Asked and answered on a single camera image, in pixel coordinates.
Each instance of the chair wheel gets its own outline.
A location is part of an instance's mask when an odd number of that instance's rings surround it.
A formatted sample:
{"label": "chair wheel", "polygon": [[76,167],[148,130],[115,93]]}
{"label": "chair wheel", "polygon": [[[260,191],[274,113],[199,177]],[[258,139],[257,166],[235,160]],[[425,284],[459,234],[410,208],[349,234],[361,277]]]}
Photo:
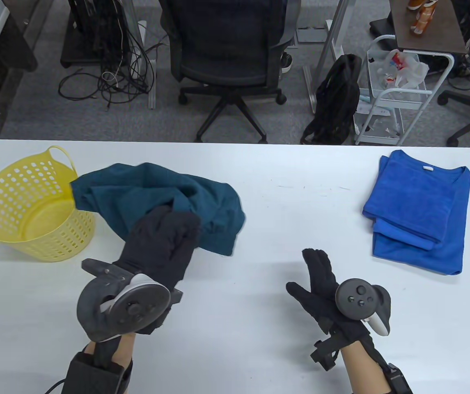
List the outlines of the chair wheel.
{"label": "chair wheel", "polygon": [[288,98],[286,96],[284,96],[283,94],[277,94],[277,98],[275,99],[275,101],[279,105],[284,104],[287,100],[288,100]]}
{"label": "chair wheel", "polygon": [[447,147],[457,148],[459,146],[459,140],[455,137],[447,139]]}
{"label": "chair wheel", "polygon": [[184,93],[180,93],[178,96],[178,104],[186,105],[188,102],[188,96],[186,96]]}
{"label": "chair wheel", "polygon": [[443,96],[443,94],[440,94],[437,96],[437,104],[439,105],[447,105],[448,103],[448,97]]}

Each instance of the yellow plastic basket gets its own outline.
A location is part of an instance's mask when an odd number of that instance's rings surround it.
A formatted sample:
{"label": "yellow plastic basket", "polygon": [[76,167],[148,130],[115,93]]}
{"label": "yellow plastic basket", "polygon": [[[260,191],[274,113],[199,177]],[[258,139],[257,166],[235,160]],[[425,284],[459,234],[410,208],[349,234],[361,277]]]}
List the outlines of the yellow plastic basket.
{"label": "yellow plastic basket", "polygon": [[[71,168],[53,159],[61,150]],[[0,242],[42,261],[80,253],[94,235],[94,216],[75,208],[70,182],[78,177],[69,154],[52,146],[0,172]]]}

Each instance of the black backpack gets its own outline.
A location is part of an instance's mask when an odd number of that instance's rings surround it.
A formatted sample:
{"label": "black backpack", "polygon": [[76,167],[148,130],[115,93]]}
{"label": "black backpack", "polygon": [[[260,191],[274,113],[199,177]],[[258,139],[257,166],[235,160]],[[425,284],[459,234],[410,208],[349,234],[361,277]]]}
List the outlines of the black backpack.
{"label": "black backpack", "polygon": [[317,89],[315,119],[304,130],[300,143],[340,145],[347,139],[359,103],[360,70],[361,58],[356,55],[342,55],[336,60]]}

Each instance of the white metal cart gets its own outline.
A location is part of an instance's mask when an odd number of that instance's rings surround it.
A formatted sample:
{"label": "white metal cart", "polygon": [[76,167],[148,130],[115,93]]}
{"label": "white metal cart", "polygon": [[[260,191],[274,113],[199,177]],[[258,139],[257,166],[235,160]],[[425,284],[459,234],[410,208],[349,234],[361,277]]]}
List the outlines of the white metal cart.
{"label": "white metal cart", "polygon": [[[384,89],[377,75],[377,68],[381,62],[384,62],[389,51],[372,49],[372,46],[381,40],[395,38],[393,34],[377,37],[371,42],[363,60],[361,74],[366,69],[368,88],[360,90],[361,99],[369,102],[371,108],[368,114],[355,113],[355,145],[360,142],[371,142],[401,146],[454,66],[454,57],[451,54],[405,49],[403,52],[413,54],[416,60],[419,60],[419,55],[447,58],[448,66],[432,90],[427,89],[424,82],[415,89]],[[417,111],[406,130],[401,116],[402,109]]]}

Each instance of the plastic bag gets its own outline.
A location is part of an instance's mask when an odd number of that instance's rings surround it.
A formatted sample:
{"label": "plastic bag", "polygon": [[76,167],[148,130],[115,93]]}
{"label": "plastic bag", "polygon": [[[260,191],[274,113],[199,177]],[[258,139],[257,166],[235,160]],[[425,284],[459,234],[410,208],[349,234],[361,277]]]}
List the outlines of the plastic bag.
{"label": "plastic bag", "polygon": [[413,54],[392,50],[377,71],[384,74],[383,84],[388,88],[417,88],[428,74],[428,65],[415,60]]}

